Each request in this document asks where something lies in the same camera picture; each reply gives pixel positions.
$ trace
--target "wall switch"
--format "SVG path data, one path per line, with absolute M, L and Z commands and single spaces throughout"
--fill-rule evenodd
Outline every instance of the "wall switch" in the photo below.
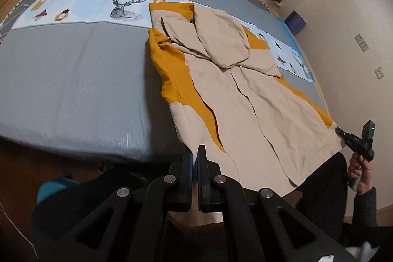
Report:
M 378 79 L 381 79 L 384 76 L 384 72 L 382 71 L 382 68 L 379 67 L 376 71 L 375 74 L 377 75 Z
M 359 44 L 359 46 L 361 47 L 361 49 L 363 50 L 363 52 L 365 52 L 367 49 L 369 49 L 370 47 L 368 47 L 367 43 L 364 41 L 362 43 Z
M 358 45 L 360 45 L 362 42 L 364 42 L 364 39 L 363 39 L 362 35 L 360 35 L 360 34 L 355 37 L 355 40 L 358 43 Z

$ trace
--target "metal screw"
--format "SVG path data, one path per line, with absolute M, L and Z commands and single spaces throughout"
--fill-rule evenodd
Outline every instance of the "metal screw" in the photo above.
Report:
M 172 175 L 172 174 L 168 174 L 168 175 L 166 175 L 166 176 L 164 177 L 164 181 L 165 181 L 166 183 L 173 183 L 173 182 L 176 181 L 176 177 L 175 177 L 174 175 Z
M 121 189 L 117 190 L 117 195 L 119 197 L 127 197 L 129 194 L 130 194 L 130 191 L 127 188 L 121 188 Z
M 218 174 L 214 177 L 214 181 L 216 181 L 217 183 L 224 183 L 226 181 L 226 178 L 222 174 Z
M 264 188 L 261 190 L 261 196 L 269 198 L 273 196 L 273 192 L 268 188 Z

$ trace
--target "gray bedsheet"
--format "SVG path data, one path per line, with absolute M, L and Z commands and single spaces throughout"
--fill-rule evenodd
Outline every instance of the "gray bedsheet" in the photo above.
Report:
M 293 45 L 256 0 L 191 1 L 223 9 Z M 146 28 L 111 23 L 9 31 L 0 45 L 0 135 L 73 156 L 178 158 L 183 146 L 161 97 L 147 39 Z M 313 83 L 282 72 L 322 106 Z

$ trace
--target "jacket sleeve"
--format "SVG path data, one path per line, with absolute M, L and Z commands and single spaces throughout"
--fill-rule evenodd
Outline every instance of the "jacket sleeve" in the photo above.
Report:
M 377 223 L 377 190 L 357 195 L 353 199 L 352 225 L 356 227 L 378 227 Z

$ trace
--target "white wall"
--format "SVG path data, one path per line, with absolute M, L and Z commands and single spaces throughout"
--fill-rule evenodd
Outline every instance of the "white wall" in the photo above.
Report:
M 379 208 L 393 203 L 393 0 L 284 0 L 280 14 L 296 10 L 307 22 L 296 35 L 329 111 L 344 130 L 361 134 L 376 123 L 373 183 Z M 362 52 L 354 37 L 370 49 Z M 385 77 L 374 73 L 382 67 Z M 352 213 L 350 193 L 347 214 Z

